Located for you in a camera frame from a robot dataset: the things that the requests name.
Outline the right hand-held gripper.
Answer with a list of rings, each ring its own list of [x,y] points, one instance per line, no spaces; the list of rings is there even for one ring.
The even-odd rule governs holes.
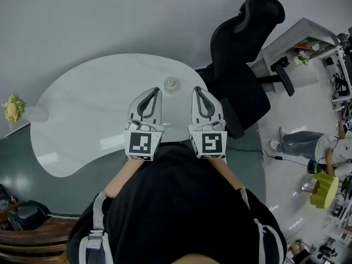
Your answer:
[[[222,105],[213,94],[199,86],[192,91],[191,122],[188,131],[196,157],[222,158],[227,143]]]

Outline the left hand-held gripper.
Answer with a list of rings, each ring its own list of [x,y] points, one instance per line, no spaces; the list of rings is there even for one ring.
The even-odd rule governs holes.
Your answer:
[[[124,130],[125,154],[129,160],[154,159],[165,128],[161,125],[162,92],[151,88],[132,101]]]

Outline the frosted glass bottle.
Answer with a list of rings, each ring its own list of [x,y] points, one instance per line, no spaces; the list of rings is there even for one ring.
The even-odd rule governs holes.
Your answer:
[[[164,90],[168,94],[176,93],[179,90],[180,83],[175,77],[168,77],[164,81]]]

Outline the person's right forearm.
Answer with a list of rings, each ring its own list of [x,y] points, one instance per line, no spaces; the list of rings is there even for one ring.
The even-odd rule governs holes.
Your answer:
[[[209,158],[208,161],[212,167],[215,168],[215,170],[220,173],[235,190],[244,188],[242,182],[229,169],[222,158]]]

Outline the person's left forearm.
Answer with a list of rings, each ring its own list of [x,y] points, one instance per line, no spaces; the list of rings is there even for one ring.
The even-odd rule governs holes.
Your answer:
[[[103,193],[108,198],[114,199],[121,191],[123,186],[143,165],[150,162],[129,159],[119,171],[119,173],[108,183]]]

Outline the white kidney-shaped table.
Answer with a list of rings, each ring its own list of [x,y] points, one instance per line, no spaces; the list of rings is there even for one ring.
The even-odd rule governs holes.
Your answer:
[[[174,78],[176,92],[165,91]],[[163,142],[189,138],[191,94],[205,87],[188,65],[149,54],[116,54],[85,62],[60,76],[40,97],[47,121],[32,122],[31,143],[46,172],[67,177],[104,155],[124,148],[124,129],[131,102],[144,91],[162,93]]]

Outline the black office chair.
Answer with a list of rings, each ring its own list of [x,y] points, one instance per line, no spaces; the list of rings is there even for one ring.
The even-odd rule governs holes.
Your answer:
[[[228,136],[238,139],[271,108],[263,84],[282,83],[292,96],[294,86],[285,72],[289,65],[282,57],[270,66],[273,75],[257,78],[249,63],[255,61],[273,29],[285,19],[278,0],[245,0],[240,12],[212,34],[212,63],[197,72],[208,91],[223,107]]]

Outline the person's torso in black shirt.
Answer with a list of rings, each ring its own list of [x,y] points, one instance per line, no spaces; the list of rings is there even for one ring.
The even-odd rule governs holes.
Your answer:
[[[270,210],[187,146],[162,146],[114,198],[103,191],[67,243],[70,264],[283,264]]]

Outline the white potted flowers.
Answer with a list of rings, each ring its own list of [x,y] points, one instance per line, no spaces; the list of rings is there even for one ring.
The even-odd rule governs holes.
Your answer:
[[[310,60],[309,55],[306,53],[306,51],[299,50],[298,53],[295,54],[293,57],[293,61],[296,65],[308,65]]]

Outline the grey shelving unit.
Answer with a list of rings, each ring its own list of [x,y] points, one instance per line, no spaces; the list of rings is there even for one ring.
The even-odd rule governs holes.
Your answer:
[[[318,83],[318,72],[313,59],[338,46],[335,34],[317,23],[302,18],[269,45],[262,48],[255,61],[249,63],[257,78],[275,75],[270,66],[282,57],[289,65],[284,68],[295,89]],[[308,65],[296,65],[293,57],[299,50],[306,51]]]

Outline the yellow flower bouquet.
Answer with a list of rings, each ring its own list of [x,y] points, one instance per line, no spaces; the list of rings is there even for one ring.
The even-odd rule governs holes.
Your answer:
[[[1,107],[4,109],[5,119],[12,130],[13,123],[21,120],[26,110],[26,102],[19,96],[18,93],[12,93],[6,103],[2,103]]]

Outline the white long desk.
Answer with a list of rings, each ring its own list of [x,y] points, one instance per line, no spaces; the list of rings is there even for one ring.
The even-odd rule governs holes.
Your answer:
[[[333,74],[336,93],[332,99],[332,106],[334,111],[338,112],[352,100],[352,62],[346,58],[341,46],[334,49],[334,54],[337,57]]]

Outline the yellow-green round stool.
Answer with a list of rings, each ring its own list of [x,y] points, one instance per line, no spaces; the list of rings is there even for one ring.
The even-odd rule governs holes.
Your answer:
[[[332,177],[325,172],[313,175],[314,187],[308,189],[306,186],[301,188],[302,192],[310,194],[310,204],[319,209],[327,209],[335,199],[339,186],[339,178]]]

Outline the black bag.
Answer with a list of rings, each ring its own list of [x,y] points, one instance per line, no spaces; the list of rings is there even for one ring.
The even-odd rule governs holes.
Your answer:
[[[0,184],[0,230],[34,230],[50,219],[49,209],[36,201],[19,202]]]

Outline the dark wooden furniture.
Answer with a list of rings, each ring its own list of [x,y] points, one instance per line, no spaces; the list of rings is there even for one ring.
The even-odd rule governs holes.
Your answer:
[[[0,264],[70,264],[67,242],[79,217],[50,216],[34,230],[0,230]]]

